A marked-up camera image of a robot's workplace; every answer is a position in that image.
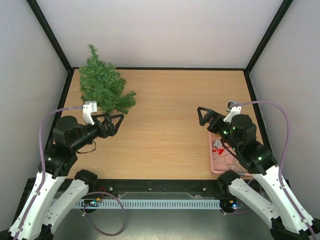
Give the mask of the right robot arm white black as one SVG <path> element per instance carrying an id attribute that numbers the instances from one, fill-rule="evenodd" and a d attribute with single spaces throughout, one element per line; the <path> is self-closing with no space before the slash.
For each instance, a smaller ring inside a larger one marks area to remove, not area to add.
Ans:
<path id="1" fill-rule="evenodd" d="M 212 109 L 197 108 L 199 124 L 220 141 L 266 192 L 264 198 L 233 170 L 221 174 L 218 191 L 232 195 L 253 210 L 269 227 L 275 240 L 308 240 L 320 232 L 320 221 L 300 204 L 284 179 L 268 147 L 257 141 L 257 126 L 241 107 L 231 105 L 224 116 Z"/>

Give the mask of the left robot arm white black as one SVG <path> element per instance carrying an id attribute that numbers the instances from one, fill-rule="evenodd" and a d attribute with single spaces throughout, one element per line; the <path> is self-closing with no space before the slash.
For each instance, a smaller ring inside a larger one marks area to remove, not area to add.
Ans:
<path id="1" fill-rule="evenodd" d="M 113 137 L 124 119 L 123 114 L 98 114 L 88 124 L 74 116 L 61 117 L 52 131 L 52 144 L 43 152 L 36 179 L 23 209 L 13 225 L 0 233 L 2 240 L 51 240 L 57 228 L 76 205 L 89 193 L 94 194 L 98 176 L 88 170 L 78 171 L 56 202 L 53 199 L 77 161 L 79 150 L 96 138 Z"/>

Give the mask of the silver gift box ornament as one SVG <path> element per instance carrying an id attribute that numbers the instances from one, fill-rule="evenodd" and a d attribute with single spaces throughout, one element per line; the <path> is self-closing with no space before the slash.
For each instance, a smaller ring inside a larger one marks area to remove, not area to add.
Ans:
<path id="1" fill-rule="evenodd" d="M 220 140 L 215 140 L 213 143 L 212 143 L 212 147 L 213 148 L 216 148 L 216 149 L 219 149 L 220 147 L 222 146 L 222 143 Z"/>

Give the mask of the small green christmas tree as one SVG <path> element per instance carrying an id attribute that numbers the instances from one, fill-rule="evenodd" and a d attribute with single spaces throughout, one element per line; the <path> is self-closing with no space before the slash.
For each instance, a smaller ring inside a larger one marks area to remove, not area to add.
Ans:
<path id="1" fill-rule="evenodd" d="M 136 105 L 136 93 L 124 93 L 127 81 L 116 67 L 100 59 L 98 49 L 88 45 L 90 56 L 86 63 L 79 67 L 79 91 L 83 102 L 95 101 L 102 113 L 113 111 L 124 115 Z"/>

